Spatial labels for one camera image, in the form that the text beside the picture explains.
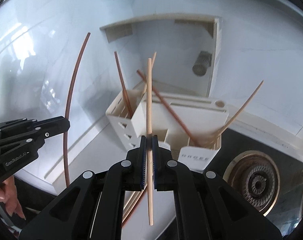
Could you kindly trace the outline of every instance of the silver screw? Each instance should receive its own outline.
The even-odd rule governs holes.
[[[216,177],[216,173],[213,172],[213,171],[207,171],[206,172],[206,177],[209,178],[209,179],[213,179]]]
[[[175,166],[177,166],[177,162],[174,161],[174,160],[170,160],[170,161],[167,162],[167,165],[168,165],[169,167],[175,167]]]
[[[131,162],[129,160],[124,160],[121,162],[121,166],[123,167],[129,167],[131,165]]]
[[[83,173],[84,179],[89,179],[89,178],[91,178],[92,176],[93,176],[93,173],[92,173],[91,171],[85,171],[85,172]]]

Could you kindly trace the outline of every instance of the human hand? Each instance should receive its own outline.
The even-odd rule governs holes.
[[[17,198],[17,189],[13,176],[6,179],[0,186],[0,202],[5,203],[8,215],[12,216],[13,213],[16,213],[21,218],[26,219]]]

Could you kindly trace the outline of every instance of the silver rivet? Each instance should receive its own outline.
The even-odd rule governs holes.
[[[170,160],[170,161],[167,162],[167,165],[168,165],[169,167],[175,167],[175,166],[177,166],[177,162],[174,161],[174,160]]]
[[[129,167],[131,165],[131,162],[129,160],[124,160],[121,162],[121,166],[123,167]]]
[[[93,176],[93,173],[91,172],[91,171],[85,171],[84,173],[83,173],[83,177],[85,178],[85,179],[89,179],[89,178],[91,178]]]
[[[209,178],[209,179],[213,179],[216,177],[216,173],[213,172],[213,171],[207,171],[206,172],[206,177]]]

